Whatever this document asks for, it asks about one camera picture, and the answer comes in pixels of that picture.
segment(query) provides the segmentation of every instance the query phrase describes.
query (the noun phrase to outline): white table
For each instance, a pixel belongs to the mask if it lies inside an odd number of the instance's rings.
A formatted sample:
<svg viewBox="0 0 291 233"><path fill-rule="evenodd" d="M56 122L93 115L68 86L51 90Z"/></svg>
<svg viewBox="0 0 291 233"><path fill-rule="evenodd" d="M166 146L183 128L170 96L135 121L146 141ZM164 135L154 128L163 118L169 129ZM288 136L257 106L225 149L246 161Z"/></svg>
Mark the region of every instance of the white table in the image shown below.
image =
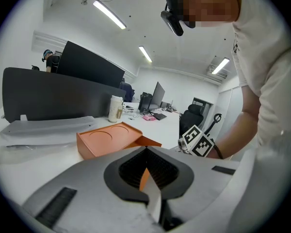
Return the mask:
<svg viewBox="0 0 291 233"><path fill-rule="evenodd" d="M138 106L137 103L125 105ZM1 119L3 114L1 108L0 131L9 124L5 119ZM161 121L146 121L142 117L122 115L119 122L123 121L141 130L145 137L161 143L163 148L170 149L178 143L179 114L170 112L163 114L167 117ZM112 125L105 117L96 118L96 121L97 128ZM14 159L6 150L0 150L0 186L7 197L20 205L39 187L83 160L76 144L65 148L39 148L27 151L28 154L22 153L23 156Z"/></svg>

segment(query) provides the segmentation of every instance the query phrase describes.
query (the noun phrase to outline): ceiling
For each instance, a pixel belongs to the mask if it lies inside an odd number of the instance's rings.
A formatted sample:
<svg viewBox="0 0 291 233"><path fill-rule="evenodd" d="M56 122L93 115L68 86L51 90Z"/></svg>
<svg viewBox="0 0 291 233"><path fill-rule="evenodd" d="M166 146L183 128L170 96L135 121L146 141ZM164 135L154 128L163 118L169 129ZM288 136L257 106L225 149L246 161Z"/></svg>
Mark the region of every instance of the ceiling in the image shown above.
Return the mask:
<svg viewBox="0 0 291 233"><path fill-rule="evenodd" d="M118 47L122 53L140 66L176 69L205 76L208 66L230 54L234 32L231 24L213 28L183 27L181 37L174 35L160 17L165 0L100 0L126 25L120 29L108 17L93 6L95 0L52 0L49 12L56 10L61 17L77 20L80 27L91 29L92 34ZM150 64L139 51L144 46L153 63ZM236 70L233 61L225 69L229 76Z"/></svg>

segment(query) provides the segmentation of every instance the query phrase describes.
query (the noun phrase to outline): keyboard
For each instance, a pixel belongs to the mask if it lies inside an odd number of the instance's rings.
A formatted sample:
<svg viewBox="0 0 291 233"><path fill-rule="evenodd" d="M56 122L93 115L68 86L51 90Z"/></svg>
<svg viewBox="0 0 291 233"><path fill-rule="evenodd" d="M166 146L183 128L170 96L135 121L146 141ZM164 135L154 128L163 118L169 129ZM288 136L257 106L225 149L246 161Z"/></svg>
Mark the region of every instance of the keyboard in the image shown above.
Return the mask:
<svg viewBox="0 0 291 233"><path fill-rule="evenodd" d="M165 116L164 114L154 114L153 115L157 120L162 120L162 119L164 119L165 117L167 117L167 116Z"/></svg>

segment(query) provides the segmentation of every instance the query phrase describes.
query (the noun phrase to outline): orange box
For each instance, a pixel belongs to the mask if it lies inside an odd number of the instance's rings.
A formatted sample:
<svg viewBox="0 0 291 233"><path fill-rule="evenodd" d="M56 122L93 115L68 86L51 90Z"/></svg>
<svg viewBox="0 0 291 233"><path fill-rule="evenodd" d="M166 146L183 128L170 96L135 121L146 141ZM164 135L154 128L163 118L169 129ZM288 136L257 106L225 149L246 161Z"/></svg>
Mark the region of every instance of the orange box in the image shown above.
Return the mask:
<svg viewBox="0 0 291 233"><path fill-rule="evenodd" d="M84 160L137 146L157 146L161 143L142 136L142 132L125 122L77 133L77 146Z"/></svg>

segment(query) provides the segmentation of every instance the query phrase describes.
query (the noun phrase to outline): wristband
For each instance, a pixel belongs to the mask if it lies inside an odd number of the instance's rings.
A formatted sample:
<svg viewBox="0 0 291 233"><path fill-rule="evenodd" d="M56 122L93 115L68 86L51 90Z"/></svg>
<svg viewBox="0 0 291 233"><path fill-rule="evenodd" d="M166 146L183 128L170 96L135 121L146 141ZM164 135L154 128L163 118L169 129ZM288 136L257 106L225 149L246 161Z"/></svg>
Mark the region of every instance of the wristband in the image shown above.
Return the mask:
<svg viewBox="0 0 291 233"><path fill-rule="evenodd" d="M213 145L213 148L216 150L216 152L217 152L219 158L220 158L221 160L223 160L223 156L222 156L222 154L221 154L221 152L220 152L218 146L214 144L214 145Z"/></svg>

